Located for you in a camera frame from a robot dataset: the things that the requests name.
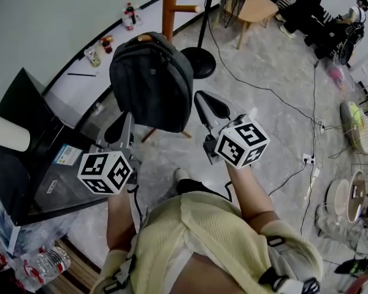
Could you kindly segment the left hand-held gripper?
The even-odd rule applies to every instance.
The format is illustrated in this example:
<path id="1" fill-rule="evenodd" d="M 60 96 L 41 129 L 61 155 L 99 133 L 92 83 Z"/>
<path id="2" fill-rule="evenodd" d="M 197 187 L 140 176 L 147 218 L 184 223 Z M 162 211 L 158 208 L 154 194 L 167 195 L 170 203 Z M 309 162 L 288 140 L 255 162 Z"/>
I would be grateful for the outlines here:
<path id="1" fill-rule="evenodd" d="M 134 126 L 132 113 L 122 113 L 80 156 L 77 178 L 92 193 L 118 195 L 126 185 L 137 185 L 140 161 L 131 153 Z"/>

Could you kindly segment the person's left forearm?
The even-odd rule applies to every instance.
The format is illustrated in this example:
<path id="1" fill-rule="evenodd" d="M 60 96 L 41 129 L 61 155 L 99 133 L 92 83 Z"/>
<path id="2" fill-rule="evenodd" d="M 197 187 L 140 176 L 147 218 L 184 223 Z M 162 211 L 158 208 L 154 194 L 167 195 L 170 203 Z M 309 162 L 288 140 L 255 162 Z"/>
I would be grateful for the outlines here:
<path id="1" fill-rule="evenodd" d="M 126 191 L 108 198 L 107 246 L 110 251 L 129 252 L 136 228 L 132 218 L 129 196 Z"/>

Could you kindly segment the person's right forearm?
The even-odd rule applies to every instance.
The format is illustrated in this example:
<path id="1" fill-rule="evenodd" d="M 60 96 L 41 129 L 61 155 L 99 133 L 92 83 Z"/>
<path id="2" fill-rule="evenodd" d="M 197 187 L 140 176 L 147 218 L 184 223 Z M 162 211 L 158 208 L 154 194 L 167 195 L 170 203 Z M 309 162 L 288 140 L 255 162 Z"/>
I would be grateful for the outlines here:
<path id="1" fill-rule="evenodd" d="M 252 173 L 251 167 L 236 169 L 226 164 L 226 168 L 239 202 L 242 218 L 254 231 L 261 233 L 265 225 L 280 219 L 270 197 Z"/>

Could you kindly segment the person's white shoe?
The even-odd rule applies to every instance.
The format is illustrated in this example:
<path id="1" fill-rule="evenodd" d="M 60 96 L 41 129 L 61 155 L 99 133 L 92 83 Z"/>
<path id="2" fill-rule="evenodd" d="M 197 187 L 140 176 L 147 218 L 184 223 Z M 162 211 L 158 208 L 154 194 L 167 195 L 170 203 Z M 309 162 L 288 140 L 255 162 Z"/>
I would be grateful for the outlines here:
<path id="1" fill-rule="evenodd" d="M 176 182 L 180 182 L 184 179 L 190 179 L 189 174 L 182 168 L 177 168 L 174 172 L 174 177 Z"/>

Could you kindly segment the person's black trouser leg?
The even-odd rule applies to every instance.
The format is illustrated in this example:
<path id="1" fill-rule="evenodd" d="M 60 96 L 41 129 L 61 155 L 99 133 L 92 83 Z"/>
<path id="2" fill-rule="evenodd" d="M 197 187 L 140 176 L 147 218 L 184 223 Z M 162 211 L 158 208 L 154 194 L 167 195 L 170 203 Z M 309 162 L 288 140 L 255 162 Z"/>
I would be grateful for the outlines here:
<path id="1" fill-rule="evenodd" d="M 230 202 L 232 202 L 232 195 L 230 191 L 228 191 L 228 196 L 221 195 L 218 192 L 210 190 L 208 187 L 205 187 L 201 182 L 195 181 L 193 179 L 181 179 L 176 185 L 176 191 L 179 195 L 190 193 L 190 192 L 205 192 L 209 194 L 213 194 L 224 198 Z"/>

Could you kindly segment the small cola bottle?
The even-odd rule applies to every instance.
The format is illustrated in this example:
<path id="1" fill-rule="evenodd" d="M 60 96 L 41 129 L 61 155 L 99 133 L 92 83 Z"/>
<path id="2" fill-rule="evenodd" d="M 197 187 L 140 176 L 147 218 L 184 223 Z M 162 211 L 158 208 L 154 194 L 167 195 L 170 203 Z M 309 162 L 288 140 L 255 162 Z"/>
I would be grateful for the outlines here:
<path id="1" fill-rule="evenodd" d="M 112 46 L 111 46 L 111 38 L 103 37 L 99 40 L 99 43 L 101 44 L 101 46 L 103 47 L 104 51 L 107 54 L 109 54 L 113 51 Z"/>

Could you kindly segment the black mini fridge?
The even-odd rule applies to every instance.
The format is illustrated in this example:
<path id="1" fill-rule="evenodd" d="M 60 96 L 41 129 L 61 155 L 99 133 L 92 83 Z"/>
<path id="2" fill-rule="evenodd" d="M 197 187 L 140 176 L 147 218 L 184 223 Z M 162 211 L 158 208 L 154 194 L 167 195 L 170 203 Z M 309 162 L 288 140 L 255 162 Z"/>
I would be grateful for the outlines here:
<path id="1" fill-rule="evenodd" d="M 54 113 L 42 85 L 21 69 L 0 101 L 0 117 L 25 128 L 25 152 L 0 146 L 0 201 L 16 226 L 32 224 L 103 202 L 77 178 L 80 156 L 96 142 Z"/>

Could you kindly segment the white paper roll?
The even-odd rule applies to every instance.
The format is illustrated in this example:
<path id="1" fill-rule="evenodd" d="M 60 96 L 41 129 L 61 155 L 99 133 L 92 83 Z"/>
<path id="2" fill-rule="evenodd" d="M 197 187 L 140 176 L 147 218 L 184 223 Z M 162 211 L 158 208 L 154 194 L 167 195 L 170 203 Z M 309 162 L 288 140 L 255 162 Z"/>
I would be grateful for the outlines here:
<path id="1" fill-rule="evenodd" d="M 30 140 L 31 136 L 27 129 L 0 117 L 0 146 L 25 152 Z"/>

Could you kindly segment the pink toy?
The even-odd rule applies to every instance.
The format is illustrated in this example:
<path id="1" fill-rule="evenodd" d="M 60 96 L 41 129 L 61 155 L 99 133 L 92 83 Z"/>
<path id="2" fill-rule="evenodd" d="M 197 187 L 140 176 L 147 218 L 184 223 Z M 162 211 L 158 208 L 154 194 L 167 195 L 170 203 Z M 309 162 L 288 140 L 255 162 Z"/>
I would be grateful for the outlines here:
<path id="1" fill-rule="evenodd" d="M 338 88 L 341 88 L 345 81 L 343 69 L 340 66 L 330 65 L 327 68 L 328 75 Z"/>

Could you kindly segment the person's yellow knit top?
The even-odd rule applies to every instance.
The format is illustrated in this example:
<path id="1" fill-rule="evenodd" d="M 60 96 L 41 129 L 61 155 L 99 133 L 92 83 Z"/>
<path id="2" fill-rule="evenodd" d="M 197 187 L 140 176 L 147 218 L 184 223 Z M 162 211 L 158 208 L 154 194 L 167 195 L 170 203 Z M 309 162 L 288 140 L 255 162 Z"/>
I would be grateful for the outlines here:
<path id="1" fill-rule="evenodd" d="M 247 217 L 205 192 L 116 234 L 90 294 L 318 294 L 323 275 L 313 244 L 273 210 Z"/>

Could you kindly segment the clear plastic bag pile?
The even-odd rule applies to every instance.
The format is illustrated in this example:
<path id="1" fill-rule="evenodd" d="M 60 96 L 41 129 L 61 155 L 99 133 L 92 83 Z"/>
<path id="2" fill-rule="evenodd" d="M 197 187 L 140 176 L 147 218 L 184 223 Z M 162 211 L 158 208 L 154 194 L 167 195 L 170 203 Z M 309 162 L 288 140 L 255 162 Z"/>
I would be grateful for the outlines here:
<path id="1" fill-rule="evenodd" d="M 35 255 L 57 246 L 56 242 L 67 234 L 78 215 L 78 212 L 75 212 L 16 226 L 0 201 L 0 243 L 4 248 L 4 259 L 15 272 Z M 15 281 L 20 288 L 26 290 L 16 278 Z"/>

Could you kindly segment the wooden slatted board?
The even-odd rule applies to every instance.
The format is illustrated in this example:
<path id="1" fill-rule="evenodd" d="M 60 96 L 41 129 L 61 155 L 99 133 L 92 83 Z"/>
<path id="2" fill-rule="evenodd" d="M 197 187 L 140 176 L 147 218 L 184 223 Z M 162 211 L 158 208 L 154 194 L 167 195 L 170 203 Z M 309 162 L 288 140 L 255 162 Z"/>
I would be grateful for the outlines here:
<path id="1" fill-rule="evenodd" d="M 65 236 L 57 243 L 70 256 L 70 267 L 42 288 L 45 294 L 89 294 L 101 269 L 78 250 Z"/>

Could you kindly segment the clear water bottle red label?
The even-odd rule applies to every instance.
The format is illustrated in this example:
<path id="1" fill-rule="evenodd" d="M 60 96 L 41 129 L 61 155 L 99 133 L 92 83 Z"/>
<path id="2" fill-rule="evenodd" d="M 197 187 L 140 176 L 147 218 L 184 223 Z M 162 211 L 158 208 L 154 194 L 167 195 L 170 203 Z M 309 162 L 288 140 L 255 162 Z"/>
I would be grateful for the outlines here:
<path id="1" fill-rule="evenodd" d="M 71 258 L 61 247 L 39 253 L 15 270 L 16 280 L 29 292 L 35 292 L 56 279 L 71 265 Z"/>

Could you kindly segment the round white side table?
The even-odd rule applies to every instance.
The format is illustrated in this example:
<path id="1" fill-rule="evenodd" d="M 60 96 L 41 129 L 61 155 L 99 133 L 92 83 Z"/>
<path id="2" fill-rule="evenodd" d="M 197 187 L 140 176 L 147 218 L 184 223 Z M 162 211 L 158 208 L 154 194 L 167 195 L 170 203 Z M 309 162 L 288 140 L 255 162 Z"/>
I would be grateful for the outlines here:
<path id="1" fill-rule="evenodd" d="M 326 210 L 337 221 L 354 224 L 360 217 L 366 199 L 366 182 L 361 170 L 351 179 L 334 180 L 327 191 Z"/>

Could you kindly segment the black green sneaker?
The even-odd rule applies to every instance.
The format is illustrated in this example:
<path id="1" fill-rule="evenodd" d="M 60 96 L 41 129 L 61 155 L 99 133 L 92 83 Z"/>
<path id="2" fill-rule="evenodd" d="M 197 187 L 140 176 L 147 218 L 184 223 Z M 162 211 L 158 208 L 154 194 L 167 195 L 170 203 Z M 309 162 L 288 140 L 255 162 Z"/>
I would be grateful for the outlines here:
<path id="1" fill-rule="evenodd" d="M 362 259 L 351 259 L 339 265 L 336 274 L 361 275 L 368 272 L 368 257 Z"/>

